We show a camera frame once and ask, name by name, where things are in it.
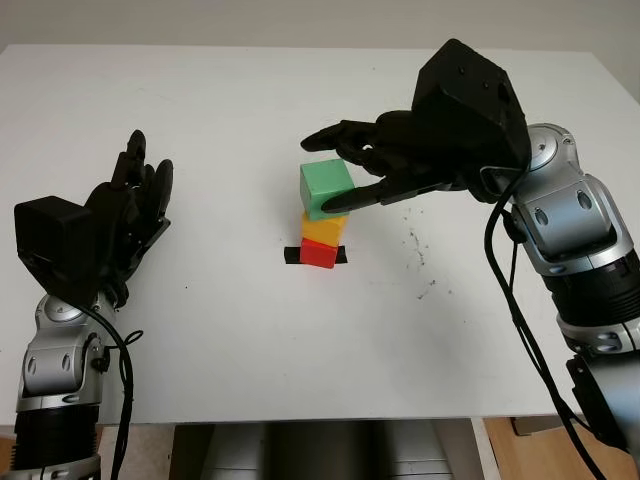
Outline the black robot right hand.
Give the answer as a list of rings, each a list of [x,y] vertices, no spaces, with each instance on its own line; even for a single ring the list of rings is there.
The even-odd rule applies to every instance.
[[[408,111],[381,114],[374,122],[342,120],[301,141],[307,152],[333,151],[379,181],[324,201],[325,213],[349,213],[374,204],[389,205],[432,191],[467,190],[478,201],[495,203],[499,194],[482,176],[488,165],[477,145],[451,131],[428,131]]]

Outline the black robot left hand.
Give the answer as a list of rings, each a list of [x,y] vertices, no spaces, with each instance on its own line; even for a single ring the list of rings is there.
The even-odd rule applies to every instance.
[[[97,222],[98,290],[116,308],[126,304],[126,282],[170,226],[166,210],[173,163],[165,159],[154,167],[145,156],[146,137],[135,130],[118,156],[111,180],[95,187],[85,203]]]

